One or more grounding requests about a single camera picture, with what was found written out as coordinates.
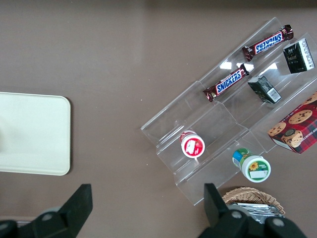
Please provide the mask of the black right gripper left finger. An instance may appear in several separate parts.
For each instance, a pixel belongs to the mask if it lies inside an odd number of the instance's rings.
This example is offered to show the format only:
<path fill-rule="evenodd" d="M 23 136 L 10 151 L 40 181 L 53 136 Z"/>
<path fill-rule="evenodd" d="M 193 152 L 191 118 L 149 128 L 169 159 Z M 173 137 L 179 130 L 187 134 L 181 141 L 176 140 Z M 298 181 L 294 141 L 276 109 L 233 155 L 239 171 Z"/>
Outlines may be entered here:
<path fill-rule="evenodd" d="M 82 184 L 57 210 L 49 210 L 18 229 L 20 238 L 75 238 L 93 209 L 92 188 Z"/>

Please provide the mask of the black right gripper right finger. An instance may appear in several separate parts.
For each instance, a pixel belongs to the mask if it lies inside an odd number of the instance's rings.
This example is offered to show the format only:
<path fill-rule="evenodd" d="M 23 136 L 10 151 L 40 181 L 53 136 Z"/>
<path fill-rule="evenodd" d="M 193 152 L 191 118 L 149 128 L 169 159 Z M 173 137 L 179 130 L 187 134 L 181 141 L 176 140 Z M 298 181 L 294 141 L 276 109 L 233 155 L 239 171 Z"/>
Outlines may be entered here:
<path fill-rule="evenodd" d="M 201 238 L 305 238 L 291 220 L 268 217 L 260 224 L 246 213 L 229 209 L 213 183 L 204 184 L 204 209 L 210 226 Z"/>

